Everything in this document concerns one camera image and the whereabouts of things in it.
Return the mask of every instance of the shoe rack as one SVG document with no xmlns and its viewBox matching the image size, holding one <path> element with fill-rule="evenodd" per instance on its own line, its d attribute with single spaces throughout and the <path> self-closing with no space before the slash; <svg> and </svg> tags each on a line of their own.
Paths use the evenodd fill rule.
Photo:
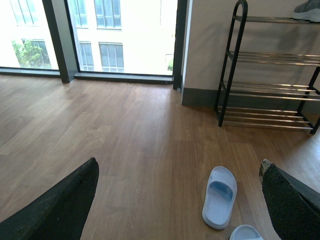
<svg viewBox="0 0 320 240">
<path fill-rule="evenodd" d="M 242 6 L 242 16 L 237 15 L 239 6 Z M 240 23 L 234 50 L 230 50 L 234 33 L 235 22 Z M 223 123 L 272 127 L 281 129 L 307 130 L 315 134 L 319 125 L 320 117 L 312 123 L 304 114 L 303 109 L 306 102 L 317 102 L 320 109 L 320 91 L 314 87 L 320 73 L 319 55 L 283 54 L 268 52 L 244 52 L 240 51 L 240 46 L 248 23 L 270 23 L 270 24 L 299 24 L 310 25 L 320 23 L 292 18 L 280 17 L 256 17 L 248 16 L 248 3 L 246 0 L 239 0 L 233 10 L 232 21 L 225 51 L 221 78 L 219 81 L 214 110 L 218 117 L 218 126 Z M 227 62 L 231 61 L 228 78 L 225 76 Z M 277 84 L 277 83 L 257 83 L 257 82 L 236 82 L 233 81 L 237 63 L 248 64 L 274 64 L 289 66 L 313 66 L 315 71 L 308 85 L 297 84 Z M 267 100 L 275 99 L 281 101 L 298 101 L 296 110 L 282 109 L 258 109 L 248 107 L 229 107 L 229 96 L 246 97 L 252 99 L 263 98 Z"/>
</svg>

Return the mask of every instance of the baseboard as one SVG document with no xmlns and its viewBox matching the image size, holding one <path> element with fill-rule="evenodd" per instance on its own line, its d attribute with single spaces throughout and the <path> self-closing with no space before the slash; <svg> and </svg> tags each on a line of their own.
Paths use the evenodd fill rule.
<svg viewBox="0 0 320 240">
<path fill-rule="evenodd" d="M 217 90 L 183 88 L 182 105 L 213 107 L 216 101 Z M 267 99 L 259 97 L 229 96 L 228 106 L 237 108 L 276 109 L 296 111 L 300 101 Z M 319 102 L 307 102 L 303 112 L 310 114 L 320 113 Z"/>
</svg>

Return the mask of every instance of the tree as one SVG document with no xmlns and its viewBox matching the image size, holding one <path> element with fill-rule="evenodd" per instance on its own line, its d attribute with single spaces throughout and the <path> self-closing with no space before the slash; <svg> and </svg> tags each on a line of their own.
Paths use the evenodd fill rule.
<svg viewBox="0 0 320 240">
<path fill-rule="evenodd" d="M 51 65 L 44 62 L 44 50 L 32 41 L 26 40 L 24 44 L 12 41 L 12 46 L 21 68 L 51 69 Z"/>
<path fill-rule="evenodd" d="M 174 60 L 170 59 L 168 63 L 168 71 L 173 71 L 174 70 Z"/>
</svg>

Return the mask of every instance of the window sill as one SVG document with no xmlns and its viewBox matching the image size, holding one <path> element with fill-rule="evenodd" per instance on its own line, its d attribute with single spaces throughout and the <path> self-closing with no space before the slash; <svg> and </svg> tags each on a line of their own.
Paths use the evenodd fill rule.
<svg viewBox="0 0 320 240">
<path fill-rule="evenodd" d="M 135 75 L 124 73 L 106 73 L 106 72 L 80 72 L 74 75 L 75 79 L 96 80 L 119 83 L 138 83 L 138 84 L 173 84 L 173 76 L 165 75 Z"/>
<path fill-rule="evenodd" d="M 117 32 L 121 32 L 122 29 L 121 28 L 105 28 L 105 27 L 97 27 L 97 30 L 106 30 L 106 31 L 117 31 Z"/>
<path fill-rule="evenodd" d="M 0 74 L 14 75 L 14 76 L 28 76 L 28 77 L 47 77 L 59 78 L 59 70 L 45 70 L 45 69 L 27 69 L 15 67 L 0 67 Z"/>
</svg>

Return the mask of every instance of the slide sandal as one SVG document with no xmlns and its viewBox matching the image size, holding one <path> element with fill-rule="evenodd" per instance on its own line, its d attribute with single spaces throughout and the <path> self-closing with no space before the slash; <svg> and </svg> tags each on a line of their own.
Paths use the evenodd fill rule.
<svg viewBox="0 0 320 240">
<path fill-rule="evenodd" d="M 240 225 L 233 230 L 230 240 L 264 240 L 259 232 L 250 225 Z"/>
<path fill-rule="evenodd" d="M 237 194 L 233 174 L 223 166 L 216 166 L 209 177 L 202 210 L 202 218 L 214 229 L 225 229 L 230 221 Z"/>
</svg>

